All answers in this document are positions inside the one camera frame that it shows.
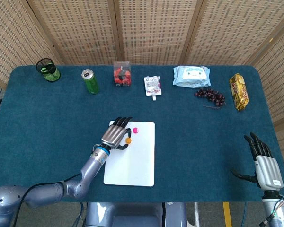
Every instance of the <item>gray robot arm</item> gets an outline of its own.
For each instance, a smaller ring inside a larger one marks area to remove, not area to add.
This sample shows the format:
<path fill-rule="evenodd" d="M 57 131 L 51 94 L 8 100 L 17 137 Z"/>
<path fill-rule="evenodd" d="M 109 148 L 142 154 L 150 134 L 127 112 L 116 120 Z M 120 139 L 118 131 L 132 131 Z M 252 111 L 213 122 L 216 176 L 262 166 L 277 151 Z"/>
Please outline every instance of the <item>gray robot arm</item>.
<path fill-rule="evenodd" d="M 255 162 L 255 175 L 240 175 L 232 170 L 239 179 L 257 183 L 264 191 L 262 202 L 267 218 L 260 223 L 261 227 L 269 224 L 270 227 L 284 227 L 284 196 L 279 191 L 284 187 L 279 165 L 272 157 L 271 151 L 264 142 L 255 134 L 251 137 L 244 136 L 250 146 L 250 151 Z"/>
<path fill-rule="evenodd" d="M 0 187 L 0 227 L 8 227 L 21 200 L 30 207 L 39 207 L 53 204 L 63 197 L 83 198 L 89 190 L 89 185 L 105 163 L 110 149 L 125 149 L 120 141 L 126 133 L 131 133 L 125 126 L 131 118 L 117 118 L 102 137 L 102 144 L 91 154 L 86 164 L 81 169 L 81 180 L 65 180 L 58 183 L 39 185 L 31 189 L 23 198 L 28 188 L 20 186 Z"/>

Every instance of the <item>green can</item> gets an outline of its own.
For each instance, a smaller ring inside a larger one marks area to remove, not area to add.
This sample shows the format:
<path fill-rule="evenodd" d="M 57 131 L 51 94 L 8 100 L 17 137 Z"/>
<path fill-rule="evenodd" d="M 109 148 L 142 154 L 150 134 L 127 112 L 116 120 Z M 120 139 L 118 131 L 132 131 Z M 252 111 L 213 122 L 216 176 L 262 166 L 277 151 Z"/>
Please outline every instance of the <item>green can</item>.
<path fill-rule="evenodd" d="M 86 87 L 87 87 L 87 90 L 91 93 L 91 94 L 96 94 L 100 91 L 99 89 L 99 85 L 96 81 L 96 78 L 95 78 L 95 74 L 92 70 L 83 70 L 82 74 L 81 74 L 85 84 L 86 84 Z"/>

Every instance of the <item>clear plastic container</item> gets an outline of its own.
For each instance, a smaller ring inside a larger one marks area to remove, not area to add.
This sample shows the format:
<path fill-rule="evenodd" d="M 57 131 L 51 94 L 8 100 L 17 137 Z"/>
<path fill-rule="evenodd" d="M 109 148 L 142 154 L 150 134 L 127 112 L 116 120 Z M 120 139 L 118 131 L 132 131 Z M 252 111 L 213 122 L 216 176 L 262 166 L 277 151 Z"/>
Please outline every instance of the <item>clear plastic container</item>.
<path fill-rule="evenodd" d="M 114 82 L 117 87 L 131 85 L 131 65 L 129 61 L 114 62 Z"/>

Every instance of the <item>grapes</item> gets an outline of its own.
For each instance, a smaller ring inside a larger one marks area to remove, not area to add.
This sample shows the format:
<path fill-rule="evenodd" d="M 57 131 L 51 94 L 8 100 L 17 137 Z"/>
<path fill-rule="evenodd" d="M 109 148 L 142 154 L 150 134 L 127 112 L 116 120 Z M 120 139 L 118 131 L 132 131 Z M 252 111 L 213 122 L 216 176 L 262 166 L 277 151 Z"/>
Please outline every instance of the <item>grapes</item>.
<path fill-rule="evenodd" d="M 198 98 L 207 98 L 209 102 L 213 102 L 217 107 L 206 106 L 213 109 L 219 109 L 221 106 L 226 104 L 225 96 L 218 91 L 214 91 L 212 88 L 210 89 L 201 88 L 195 92 L 195 96 Z"/>

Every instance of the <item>teal table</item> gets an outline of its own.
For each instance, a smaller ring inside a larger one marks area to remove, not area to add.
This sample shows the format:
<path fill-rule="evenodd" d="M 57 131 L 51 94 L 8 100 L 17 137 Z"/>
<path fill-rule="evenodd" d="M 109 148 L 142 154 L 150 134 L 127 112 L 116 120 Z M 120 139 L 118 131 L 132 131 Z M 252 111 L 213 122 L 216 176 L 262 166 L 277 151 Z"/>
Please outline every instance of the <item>teal table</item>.
<path fill-rule="evenodd" d="M 90 68 L 100 93 L 88 93 L 81 72 Z M 270 146 L 284 181 L 284 162 L 258 72 L 250 66 L 210 66 L 212 88 L 227 105 L 214 110 L 176 87 L 173 66 L 132 66 L 132 86 L 115 87 L 112 66 L 58 66 L 61 78 L 47 82 L 34 66 L 16 68 L 0 108 L 0 186 L 56 182 L 80 172 L 110 120 L 132 116 L 155 122 L 155 185 L 104 185 L 102 168 L 83 201 L 259 201 L 256 184 L 230 169 L 252 175 L 253 159 L 243 135 L 254 132 Z M 234 108 L 229 78 L 245 78 L 250 102 Z M 145 95 L 143 77 L 161 76 L 162 95 Z"/>

